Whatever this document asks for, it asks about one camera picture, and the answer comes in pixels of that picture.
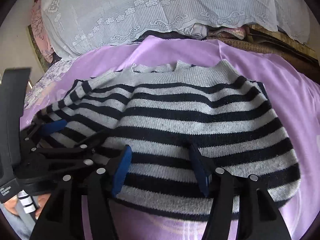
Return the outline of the left hand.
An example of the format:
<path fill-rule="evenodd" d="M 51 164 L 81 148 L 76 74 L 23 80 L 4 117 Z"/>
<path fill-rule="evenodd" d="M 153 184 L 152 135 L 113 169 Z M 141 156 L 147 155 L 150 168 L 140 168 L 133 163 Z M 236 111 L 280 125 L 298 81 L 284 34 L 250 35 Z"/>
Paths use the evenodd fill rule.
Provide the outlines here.
<path fill-rule="evenodd" d="M 43 195 L 39 195 L 37 197 L 37 204 L 38 204 L 38 209 L 35 212 L 35 218 L 38 219 L 46 202 L 48 201 L 49 197 L 51 196 L 51 194 L 43 194 Z M 8 200 L 7 202 L 5 202 L 3 205 L 4 207 L 13 215 L 18 215 L 18 212 L 16 210 L 16 205 L 18 203 L 18 198 L 17 196 L 12 197 L 10 200 Z"/>

